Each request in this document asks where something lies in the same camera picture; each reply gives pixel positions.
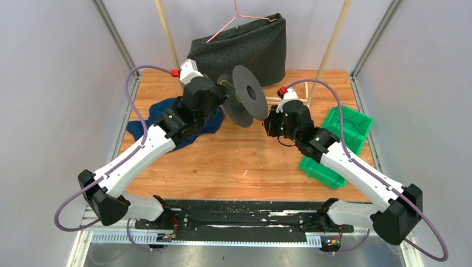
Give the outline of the black cable spool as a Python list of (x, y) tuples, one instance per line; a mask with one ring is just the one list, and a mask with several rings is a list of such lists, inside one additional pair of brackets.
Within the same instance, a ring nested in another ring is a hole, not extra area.
[(240, 127), (250, 127), (254, 120), (268, 117), (268, 102), (262, 86), (249, 69), (242, 65), (233, 68), (232, 74), (219, 76), (217, 84), (227, 89), (224, 112)]

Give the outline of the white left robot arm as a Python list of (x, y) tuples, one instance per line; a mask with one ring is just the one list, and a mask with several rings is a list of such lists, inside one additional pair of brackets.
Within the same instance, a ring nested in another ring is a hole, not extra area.
[(163, 201), (156, 196), (127, 194), (125, 189), (151, 163), (200, 131), (227, 98), (223, 85), (203, 76), (192, 78), (183, 95), (125, 152), (94, 172), (81, 172), (78, 180), (83, 196), (98, 221), (110, 226), (122, 219), (145, 219), (157, 229), (166, 228), (171, 215)]

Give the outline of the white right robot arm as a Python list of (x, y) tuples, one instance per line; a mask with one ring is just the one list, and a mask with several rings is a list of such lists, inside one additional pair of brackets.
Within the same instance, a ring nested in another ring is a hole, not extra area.
[(342, 138), (315, 126), (301, 101), (273, 105), (263, 126), (268, 136), (292, 140), (302, 155), (340, 174), (369, 198), (370, 204), (328, 200), (318, 216), (322, 230), (358, 226), (373, 230), (389, 244), (400, 245), (423, 219), (423, 193), (418, 186), (405, 186), (364, 162)]

